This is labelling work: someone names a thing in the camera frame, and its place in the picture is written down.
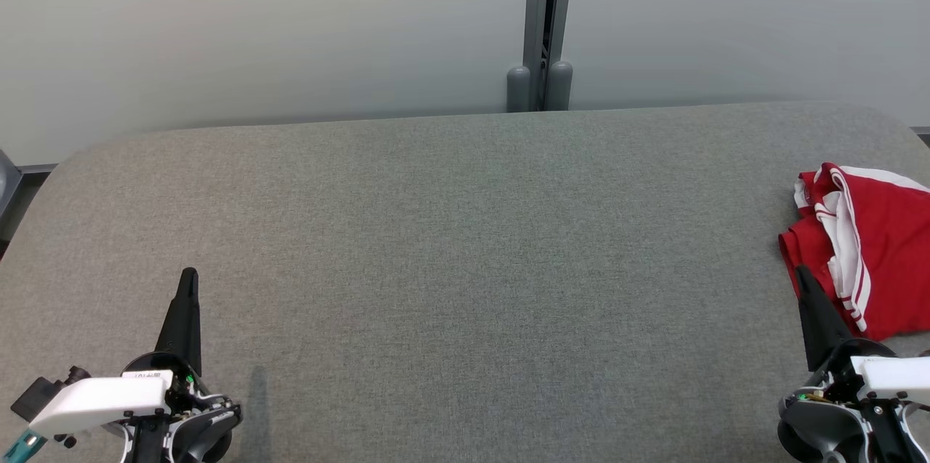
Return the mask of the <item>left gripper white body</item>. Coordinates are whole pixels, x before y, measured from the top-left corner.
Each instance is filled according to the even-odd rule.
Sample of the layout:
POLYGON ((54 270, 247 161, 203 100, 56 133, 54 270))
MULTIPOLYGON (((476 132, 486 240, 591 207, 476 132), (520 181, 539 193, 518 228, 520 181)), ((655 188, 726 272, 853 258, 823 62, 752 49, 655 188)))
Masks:
POLYGON ((39 435, 74 434, 127 419, 173 417, 190 409, 190 389, 202 374, 200 353, 147 353, 118 377, 89 377, 63 385, 29 427, 39 435))

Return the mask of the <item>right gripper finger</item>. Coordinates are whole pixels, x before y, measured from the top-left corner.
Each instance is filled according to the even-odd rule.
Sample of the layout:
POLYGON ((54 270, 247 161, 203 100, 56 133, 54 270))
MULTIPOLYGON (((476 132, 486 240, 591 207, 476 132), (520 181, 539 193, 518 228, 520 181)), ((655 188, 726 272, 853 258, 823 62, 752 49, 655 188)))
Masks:
POLYGON ((807 369, 814 373, 831 353, 854 335, 807 265, 794 270, 807 369))

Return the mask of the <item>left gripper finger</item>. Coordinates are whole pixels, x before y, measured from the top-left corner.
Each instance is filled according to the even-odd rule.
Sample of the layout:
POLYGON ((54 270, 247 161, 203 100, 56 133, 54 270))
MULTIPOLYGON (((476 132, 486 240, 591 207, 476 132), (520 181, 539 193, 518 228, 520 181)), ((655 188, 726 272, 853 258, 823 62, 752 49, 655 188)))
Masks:
POLYGON ((177 291, 166 311, 156 350, 171 353, 185 361, 194 374, 202 374, 201 312, 198 272, 194 267, 182 270, 177 291))

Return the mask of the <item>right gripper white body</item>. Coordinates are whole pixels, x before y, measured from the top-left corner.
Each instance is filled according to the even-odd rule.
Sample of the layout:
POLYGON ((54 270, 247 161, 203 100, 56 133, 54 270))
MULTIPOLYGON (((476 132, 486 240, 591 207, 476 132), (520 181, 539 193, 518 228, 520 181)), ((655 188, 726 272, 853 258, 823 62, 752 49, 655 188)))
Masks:
POLYGON ((900 357, 878 342, 847 341, 814 372, 814 387, 834 403, 890 400, 927 406, 928 353, 900 357))

